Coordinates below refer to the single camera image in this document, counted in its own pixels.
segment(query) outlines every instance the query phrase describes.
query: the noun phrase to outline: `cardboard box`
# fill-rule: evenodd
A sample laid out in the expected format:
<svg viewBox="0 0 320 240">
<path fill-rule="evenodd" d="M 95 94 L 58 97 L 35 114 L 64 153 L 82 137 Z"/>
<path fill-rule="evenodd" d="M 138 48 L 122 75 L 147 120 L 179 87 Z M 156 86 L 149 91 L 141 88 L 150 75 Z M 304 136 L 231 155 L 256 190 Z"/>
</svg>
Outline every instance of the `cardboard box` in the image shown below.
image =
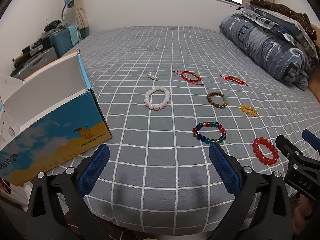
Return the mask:
<svg viewBox="0 0 320 240">
<path fill-rule="evenodd" d="M 110 139 L 78 52 L 0 78 L 0 177 L 19 186 Z"/>
</svg>

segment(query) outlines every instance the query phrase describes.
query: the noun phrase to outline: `blue lamp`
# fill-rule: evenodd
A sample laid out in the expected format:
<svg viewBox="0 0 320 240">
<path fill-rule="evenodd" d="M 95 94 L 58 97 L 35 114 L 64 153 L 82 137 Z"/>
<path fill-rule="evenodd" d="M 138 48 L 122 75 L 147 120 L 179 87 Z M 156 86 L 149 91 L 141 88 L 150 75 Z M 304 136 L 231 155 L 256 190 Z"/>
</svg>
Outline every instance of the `blue lamp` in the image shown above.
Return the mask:
<svg viewBox="0 0 320 240">
<path fill-rule="evenodd" d="M 64 6 L 61 13 L 61 21 L 63 21 L 63 11 L 65 7 L 67 6 L 67 8 L 72 8 L 75 5 L 74 0 L 63 0 L 63 1 L 64 1 Z"/>
</svg>

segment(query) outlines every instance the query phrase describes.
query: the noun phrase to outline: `white beaded bracelet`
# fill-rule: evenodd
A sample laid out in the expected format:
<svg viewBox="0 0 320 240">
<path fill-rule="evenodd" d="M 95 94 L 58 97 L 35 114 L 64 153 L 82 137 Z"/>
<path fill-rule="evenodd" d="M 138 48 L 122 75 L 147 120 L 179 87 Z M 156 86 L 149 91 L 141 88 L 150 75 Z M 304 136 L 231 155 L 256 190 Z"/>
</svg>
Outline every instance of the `white beaded bracelet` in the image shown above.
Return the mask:
<svg viewBox="0 0 320 240">
<path fill-rule="evenodd" d="M 151 94 L 153 94 L 154 92 L 156 91 L 163 91 L 165 93 L 165 96 L 164 96 L 164 101 L 159 104 L 159 105 L 153 105 L 151 104 L 150 102 L 150 98 L 149 96 Z M 167 106 L 168 102 L 169 102 L 169 99 L 170 99 L 170 92 L 169 90 L 167 90 L 165 87 L 163 86 L 156 86 L 156 87 L 152 87 L 152 89 L 149 89 L 146 94 L 144 95 L 144 103 L 147 107 L 149 107 L 150 110 L 154 109 L 154 110 L 159 110 L 159 109 L 163 109 L 165 106 Z"/>
</svg>

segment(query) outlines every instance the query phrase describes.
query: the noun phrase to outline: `camel illustration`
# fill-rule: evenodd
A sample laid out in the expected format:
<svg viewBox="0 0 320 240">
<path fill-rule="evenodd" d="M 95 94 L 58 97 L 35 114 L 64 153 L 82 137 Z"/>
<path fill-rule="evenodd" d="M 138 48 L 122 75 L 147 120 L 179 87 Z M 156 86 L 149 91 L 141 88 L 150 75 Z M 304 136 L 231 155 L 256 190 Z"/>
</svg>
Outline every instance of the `camel illustration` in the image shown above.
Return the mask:
<svg viewBox="0 0 320 240">
<path fill-rule="evenodd" d="M 73 131 L 74 132 L 79 132 L 80 135 L 84 139 L 90 139 L 90 138 L 92 138 L 94 136 L 94 135 L 91 134 L 91 130 L 90 129 L 85 129 L 84 127 L 79 127 L 77 129 L 74 129 Z"/>
</svg>

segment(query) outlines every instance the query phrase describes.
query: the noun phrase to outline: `bedding stack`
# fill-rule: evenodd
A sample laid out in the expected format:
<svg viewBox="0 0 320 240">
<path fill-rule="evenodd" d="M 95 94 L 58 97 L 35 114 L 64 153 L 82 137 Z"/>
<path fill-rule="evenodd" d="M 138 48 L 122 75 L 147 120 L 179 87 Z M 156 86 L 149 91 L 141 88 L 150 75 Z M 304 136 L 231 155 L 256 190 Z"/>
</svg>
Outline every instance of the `bedding stack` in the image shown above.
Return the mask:
<svg viewBox="0 0 320 240">
<path fill-rule="evenodd" d="M 221 32 L 276 80 L 306 90 L 319 62 L 308 16 L 262 0 L 251 1 L 250 7 L 238 7 L 238 13 L 226 17 Z"/>
</svg>

